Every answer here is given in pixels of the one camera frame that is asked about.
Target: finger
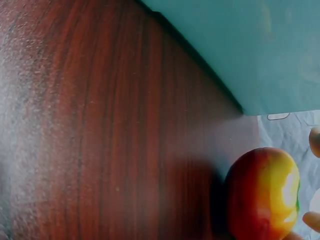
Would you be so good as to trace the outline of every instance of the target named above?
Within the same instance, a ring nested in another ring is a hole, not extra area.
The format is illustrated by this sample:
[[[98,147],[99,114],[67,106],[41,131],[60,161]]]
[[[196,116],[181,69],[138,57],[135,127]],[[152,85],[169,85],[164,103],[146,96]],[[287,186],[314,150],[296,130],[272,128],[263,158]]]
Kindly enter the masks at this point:
[[[283,240],[304,240],[304,238],[292,231]]]
[[[320,233],[320,213],[309,211],[303,216],[302,220],[310,228]]]

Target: red and yellow apple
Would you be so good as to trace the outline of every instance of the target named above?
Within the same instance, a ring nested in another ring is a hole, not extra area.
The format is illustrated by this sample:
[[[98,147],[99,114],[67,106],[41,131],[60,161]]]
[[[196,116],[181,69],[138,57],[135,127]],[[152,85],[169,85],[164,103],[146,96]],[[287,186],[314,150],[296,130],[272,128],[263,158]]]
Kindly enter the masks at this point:
[[[227,221],[237,240],[282,240],[299,211],[300,176],[293,158],[277,148],[241,156],[226,177]]]
[[[309,134],[309,145],[312,153],[320,158],[320,127],[313,127]]]

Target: teal cloth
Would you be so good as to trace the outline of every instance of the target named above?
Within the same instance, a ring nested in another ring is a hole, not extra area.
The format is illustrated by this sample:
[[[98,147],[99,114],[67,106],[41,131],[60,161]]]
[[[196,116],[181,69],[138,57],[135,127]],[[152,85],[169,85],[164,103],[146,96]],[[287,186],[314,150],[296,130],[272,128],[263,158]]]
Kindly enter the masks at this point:
[[[320,109],[320,1],[142,2],[197,50],[245,114]]]

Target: wooden table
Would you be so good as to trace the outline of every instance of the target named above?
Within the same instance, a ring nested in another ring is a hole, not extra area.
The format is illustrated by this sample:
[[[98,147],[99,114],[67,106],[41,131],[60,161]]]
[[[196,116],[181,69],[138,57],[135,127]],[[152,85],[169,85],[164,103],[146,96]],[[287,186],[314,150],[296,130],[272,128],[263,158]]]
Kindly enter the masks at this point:
[[[259,143],[133,0],[0,0],[0,100],[1,240],[218,239]]]

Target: crumpled white cloth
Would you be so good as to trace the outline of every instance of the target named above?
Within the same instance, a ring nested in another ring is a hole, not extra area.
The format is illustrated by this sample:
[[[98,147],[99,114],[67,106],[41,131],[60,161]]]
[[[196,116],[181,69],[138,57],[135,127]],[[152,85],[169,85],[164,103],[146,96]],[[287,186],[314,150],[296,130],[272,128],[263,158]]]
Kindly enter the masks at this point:
[[[261,147],[287,151],[299,168],[300,212],[293,231],[303,236],[305,240],[320,240],[320,234],[311,230],[302,221],[306,212],[316,210],[310,203],[316,191],[320,189],[320,159],[313,155],[309,146],[311,129],[320,127],[320,110],[263,115],[257,119]]]

